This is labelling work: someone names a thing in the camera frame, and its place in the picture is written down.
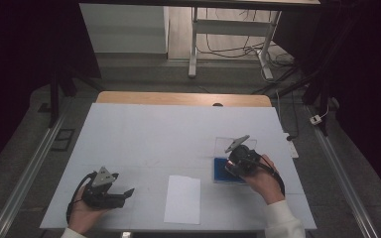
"white sleeve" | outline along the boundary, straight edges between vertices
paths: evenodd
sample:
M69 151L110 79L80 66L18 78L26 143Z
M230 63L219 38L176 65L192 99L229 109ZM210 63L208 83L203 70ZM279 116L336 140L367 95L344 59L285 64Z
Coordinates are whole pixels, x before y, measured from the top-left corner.
M76 233L75 231L66 228L61 238L86 238L85 236Z
M305 227L293 216L286 200L275 202L264 208L267 218L265 236L267 238L305 238Z

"power adapter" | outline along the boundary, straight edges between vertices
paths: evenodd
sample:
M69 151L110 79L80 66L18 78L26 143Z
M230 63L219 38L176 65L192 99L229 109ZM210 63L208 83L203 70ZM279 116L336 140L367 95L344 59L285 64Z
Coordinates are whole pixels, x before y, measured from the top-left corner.
M321 119L319 117L319 115L316 115L316 116L313 116L311 117L311 123L314 124L314 125L317 125L321 122Z

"hand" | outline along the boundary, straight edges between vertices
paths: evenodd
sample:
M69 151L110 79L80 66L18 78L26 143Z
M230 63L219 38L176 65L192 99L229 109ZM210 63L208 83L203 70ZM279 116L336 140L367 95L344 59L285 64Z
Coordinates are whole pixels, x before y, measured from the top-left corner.
M268 162L267 164L264 159L261 158L262 164L271 166L275 171L277 170L268 156L262 155L262 157ZM253 190L264 197L268 205L285 199L281 193L278 182L264 169L257 168L253 175L242 178L246 180Z
M87 206L81 199L83 192L84 186L76 194L76 203L73 205L69 225L67 227L81 235L85 234L85 232L87 232L94 225L94 223L97 222L101 215L110 210L95 209Z

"white paper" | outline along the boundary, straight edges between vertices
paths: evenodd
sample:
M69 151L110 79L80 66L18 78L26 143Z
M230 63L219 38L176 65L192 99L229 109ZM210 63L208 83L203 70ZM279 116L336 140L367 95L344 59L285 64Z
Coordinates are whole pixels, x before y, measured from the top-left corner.
M164 221L200 224L200 179L169 176Z

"white wall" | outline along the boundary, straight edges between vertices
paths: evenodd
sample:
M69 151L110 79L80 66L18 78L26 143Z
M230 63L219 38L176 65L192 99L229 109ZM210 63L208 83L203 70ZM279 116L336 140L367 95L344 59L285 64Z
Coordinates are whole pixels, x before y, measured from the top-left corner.
M96 53L165 54L168 7L79 4Z

